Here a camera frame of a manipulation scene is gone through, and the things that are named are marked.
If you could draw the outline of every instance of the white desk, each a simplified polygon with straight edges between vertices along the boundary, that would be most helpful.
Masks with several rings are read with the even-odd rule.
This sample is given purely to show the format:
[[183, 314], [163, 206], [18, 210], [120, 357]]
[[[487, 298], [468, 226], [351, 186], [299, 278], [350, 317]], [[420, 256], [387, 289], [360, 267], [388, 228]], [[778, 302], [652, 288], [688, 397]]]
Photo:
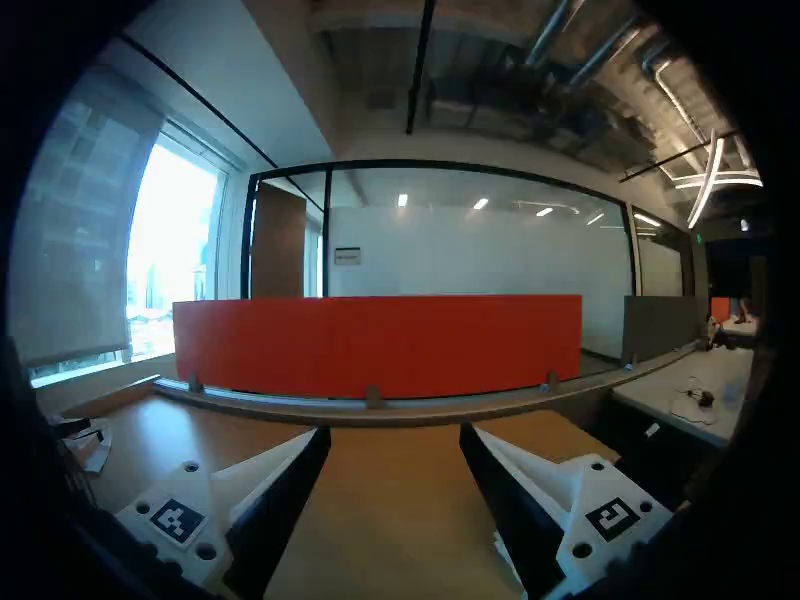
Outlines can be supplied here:
[[[613, 394], [614, 398], [678, 429], [716, 446], [724, 446], [739, 419], [752, 362], [753, 351], [744, 348], [694, 352], [663, 369], [614, 388]], [[737, 391], [736, 402], [730, 405], [725, 402], [726, 386], [731, 386], [729, 391]], [[701, 388], [714, 394], [713, 412], [705, 412], [713, 423], [692, 423], [673, 414], [673, 410], [682, 414], [691, 414], [692, 409], [699, 411], [694, 408], [694, 401], [680, 392], [688, 388]]]
[[[114, 442], [98, 502], [116, 511], [188, 458], [211, 471], [307, 427], [222, 414], [151, 396], [108, 415]], [[610, 448], [550, 410], [478, 426], [561, 462]], [[334, 428], [328, 459], [266, 598], [493, 598], [521, 587], [458, 443], [459, 426]]]
[[758, 317], [745, 323], [736, 323], [733, 319], [728, 319], [722, 324], [722, 329], [727, 333], [755, 336], [758, 330]]

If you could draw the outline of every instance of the desk divider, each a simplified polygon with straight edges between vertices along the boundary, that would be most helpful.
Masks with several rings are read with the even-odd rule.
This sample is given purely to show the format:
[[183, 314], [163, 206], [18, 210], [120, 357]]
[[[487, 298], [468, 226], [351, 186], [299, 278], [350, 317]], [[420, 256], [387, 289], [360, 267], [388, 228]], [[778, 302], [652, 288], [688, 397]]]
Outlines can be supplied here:
[[711, 316], [720, 323], [731, 318], [730, 298], [711, 298]]
[[579, 375], [580, 296], [255, 298], [174, 304], [184, 381], [261, 394], [477, 394]]

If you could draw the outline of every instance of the roller shade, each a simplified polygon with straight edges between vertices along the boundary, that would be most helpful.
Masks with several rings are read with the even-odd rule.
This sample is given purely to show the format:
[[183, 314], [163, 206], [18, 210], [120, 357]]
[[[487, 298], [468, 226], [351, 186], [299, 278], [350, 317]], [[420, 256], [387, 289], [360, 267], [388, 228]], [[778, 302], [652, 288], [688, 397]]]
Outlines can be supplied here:
[[25, 366], [127, 347], [128, 239], [161, 124], [108, 68], [88, 71], [61, 107], [12, 243], [8, 322]]

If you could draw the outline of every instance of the sign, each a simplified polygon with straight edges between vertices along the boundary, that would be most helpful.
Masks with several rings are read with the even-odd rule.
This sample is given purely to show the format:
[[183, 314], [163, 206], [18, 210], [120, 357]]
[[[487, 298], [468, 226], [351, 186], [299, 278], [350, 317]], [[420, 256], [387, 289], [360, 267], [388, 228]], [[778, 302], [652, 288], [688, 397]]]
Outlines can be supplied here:
[[337, 265], [361, 264], [361, 248], [336, 248], [333, 256]]

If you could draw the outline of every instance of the white wall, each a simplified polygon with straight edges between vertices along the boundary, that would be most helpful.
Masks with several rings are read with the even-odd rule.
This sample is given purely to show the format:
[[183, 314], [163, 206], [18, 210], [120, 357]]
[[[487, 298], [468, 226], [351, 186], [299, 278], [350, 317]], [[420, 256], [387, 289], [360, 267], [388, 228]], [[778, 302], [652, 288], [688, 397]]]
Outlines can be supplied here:
[[[279, 165], [331, 159], [314, 117], [241, 0], [160, 0], [126, 33], [188, 81]], [[160, 85], [156, 75], [134, 75], [146, 77], [148, 89]], [[190, 102], [196, 100], [177, 95], [173, 99], [184, 110], [194, 110]], [[211, 127], [209, 122], [206, 128], [212, 135], [231, 140], [227, 145], [233, 152], [252, 152], [224, 123]]]
[[243, 0], [253, 21], [280, 59], [316, 125], [331, 148], [336, 147], [339, 84], [329, 53], [308, 21], [311, 2]]
[[682, 296], [681, 255], [677, 250], [639, 237], [642, 296]]
[[[334, 208], [331, 255], [337, 246], [360, 247], [362, 264], [337, 266], [331, 258], [330, 293], [579, 294], [582, 347], [619, 357], [624, 296], [631, 293], [624, 230], [587, 229], [583, 215], [554, 216], [453, 207]], [[607, 219], [614, 222], [610, 213]]]

